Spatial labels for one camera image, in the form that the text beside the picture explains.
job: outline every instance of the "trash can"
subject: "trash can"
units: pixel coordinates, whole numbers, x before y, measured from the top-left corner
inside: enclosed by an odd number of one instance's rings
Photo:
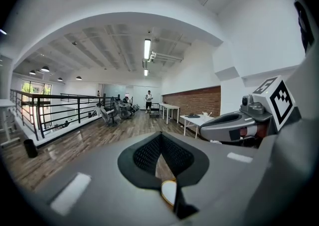
[[[38,151],[36,150],[32,139],[26,139],[23,144],[29,158],[35,158],[38,155]]]

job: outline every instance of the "red brick wall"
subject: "red brick wall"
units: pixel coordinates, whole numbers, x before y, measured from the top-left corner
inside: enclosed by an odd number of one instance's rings
[[[220,115],[220,86],[164,95],[163,102],[179,106],[179,115],[211,112],[210,116],[217,117]],[[177,110],[174,110],[173,118],[176,117]]]

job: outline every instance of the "ceiling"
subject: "ceiling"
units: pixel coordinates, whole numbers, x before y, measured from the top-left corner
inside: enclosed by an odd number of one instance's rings
[[[67,73],[83,67],[142,72],[147,38],[152,40],[151,51],[180,58],[193,42],[181,33],[158,27],[114,24],[68,33],[32,53],[25,62],[47,65],[52,72]],[[158,71],[165,71],[172,63],[155,64]]]
[[[218,15],[232,0],[198,1]],[[37,13],[45,12],[49,10],[49,3],[46,0],[37,0],[37,4],[30,1],[28,7]],[[62,73],[83,67],[115,68],[142,73],[146,38],[152,40],[151,50],[180,58],[183,58],[183,53],[194,41],[193,38],[174,31],[173,26],[171,30],[167,30],[158,26],[105,23],[104,26],[67,33],[37,49],[21,64],[45,64],[51,71]],[[160,76],[160,73],[166,72],[172,65],[171,62],[157,62],[150,75]]]

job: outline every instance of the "white sticker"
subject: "white sticker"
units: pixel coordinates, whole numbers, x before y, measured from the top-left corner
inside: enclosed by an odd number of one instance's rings
[[[52,210],[62,216],[67,215],[82,196],[90,182],[90,176],[78,173],[72,182],[52,201],[50,205]]]
[[[253,158],[251,158],[251,157],[247,157],[247,156],[244,156],[244,155],[236,154],[236,153],[233,153],[233,152],[228,153],[227,157],[229,159],[237,160],[237,161],[245,162],[245,163],[251,163],[252,160],[253,160]]]

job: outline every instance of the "white desk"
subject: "white desk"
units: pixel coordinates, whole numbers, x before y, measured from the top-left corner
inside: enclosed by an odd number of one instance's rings
[[[176,109],[177,110],[177,123],[178,123],[178,119],[179,119],[179,107],[175,106],[175,105],[170,105],[170,104],[164,104],[164,103],[159,103],[159,106],[161,106],[162,108],[162,112],[163,112],[163,119],[164,119],[164,108],[166,108],[167,113],[166,113],[166,124],[168,124],[168,115],[169,115],[169,110],[171,110],[171,118],[173,118],[173,110]]]
[[[194,127],[196,126],[196,134],[195,138],[197,138],[197,133],[198,133],[198,127],[206,123],[207,121],[210,121],[213,119],[213,117],[205,117],[202,114],[198,114],[200,118],[188,118],[187,115],[182,115],[181,118],[184,119],[184,135],[186,135],[186,128],[187,127]]]
[[[1,146],[12,143],[12,142],[20,139],[19,137],[14,138],[14,139],[10,138],[9,128],[8,128],[8,124],[7,124],[6,110],[7,110],[7,108],[13,107],[13,106],[14,106],[14,103],[12,103],[10,100],[0,99],[0,110],[1,110],[2,127],[3,127],[1,130],[5,131],[5,135],[6,135],[6,139],[7,139],[7,141],[2,143]]]

